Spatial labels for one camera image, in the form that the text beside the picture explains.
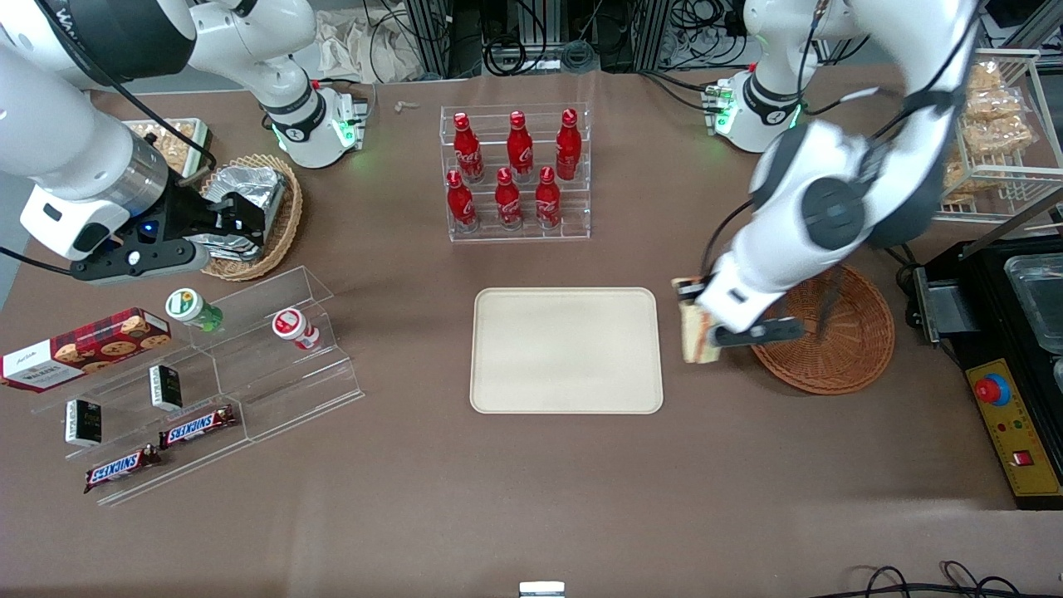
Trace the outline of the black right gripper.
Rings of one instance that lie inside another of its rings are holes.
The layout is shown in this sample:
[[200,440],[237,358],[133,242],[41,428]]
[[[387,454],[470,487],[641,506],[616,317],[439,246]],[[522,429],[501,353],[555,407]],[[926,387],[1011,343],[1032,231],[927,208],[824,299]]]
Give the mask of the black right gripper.
[[116,242],[161,243],[209,234],[216,235],[215,247],[261,247],[265,234],[243,227],[265,227],[265,223],[261,207],[243,194],[226,193],[212,202],[196,189],[179,184],[178,177],[170,177],[148,211],[118,227]]

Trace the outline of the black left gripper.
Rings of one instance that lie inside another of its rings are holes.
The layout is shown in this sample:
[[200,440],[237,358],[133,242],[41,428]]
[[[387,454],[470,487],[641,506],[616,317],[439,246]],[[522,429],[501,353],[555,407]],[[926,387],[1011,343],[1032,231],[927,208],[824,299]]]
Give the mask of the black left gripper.
[[676,277],[672,280],[681,315],[701,315],[701,307],[695,300],[706,291],[709,283],[709,277]]

